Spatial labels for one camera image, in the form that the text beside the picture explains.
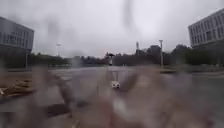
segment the distant building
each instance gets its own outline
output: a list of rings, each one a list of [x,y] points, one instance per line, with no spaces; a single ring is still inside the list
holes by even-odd
[[[0,54],[30,53],[34,30],[0,17]]]
[[[193,48],[224,49],[224,9],[188,27]]]

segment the cloudy sky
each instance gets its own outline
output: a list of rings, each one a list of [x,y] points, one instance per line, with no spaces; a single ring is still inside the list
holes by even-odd
[[[0,0],[0,16],[35,30],[34,52],[63,56],[133,53],[164,40],[189,46],[188,25],[224,0]]]

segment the lamp post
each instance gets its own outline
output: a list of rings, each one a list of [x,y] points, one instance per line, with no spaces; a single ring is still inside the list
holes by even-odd
[[[161,47],[161,50],[160,50],[161,68],[163,68],[163,40],[159,40],[159,42],[160,42],[160,47]]]
[[[61,44],[56,44],[57,45],[57,50],[58,50],[58,56],[60,56],[59,54],[59,47],[61,46]]]

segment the window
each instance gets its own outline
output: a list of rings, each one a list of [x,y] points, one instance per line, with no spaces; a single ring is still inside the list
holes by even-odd
[[[222,35],[223,35],[223,28],[220,27],[220,28],[218,28],[218,37],[222,38]]]
[[[212,19],[211,19],[211,20],[209,20],[209,23],[210,23],[211,28],[213,28],[214,26],[213,26]]]
[[[207,22],[207,24],[208,24],[208,29],[211,29],[211,26],[210,26],[210,22],[209,21]]]
[[[216,24],[216,26],[219,26],[217,17],[215,17],[215,24]]]
[[[203,42],[206,42],[205,34],[203,34]]]
[[[222,13],[222,24],[224,24],[224,13]]]
[[[223,38],[223,36],[224,36],[224,28],[223,27],[220,27],[220,34],[221,34],[221,38]]]
[[[221,16],[218,16],[218,24],[222,24]]]
[[[205,30],[207,30],[206,21],[203,23]]]
[[[212,39],[216,39],[216,31],[215,31],[215,29],[212,31]]]
[[[210,41],[212,39],[212,33],[211,31],[206,32],[207,41]]]
[[[201,30],[202,30],[202,32],[204,32],[204,26],[203,26],[203,24],[201,24]]]

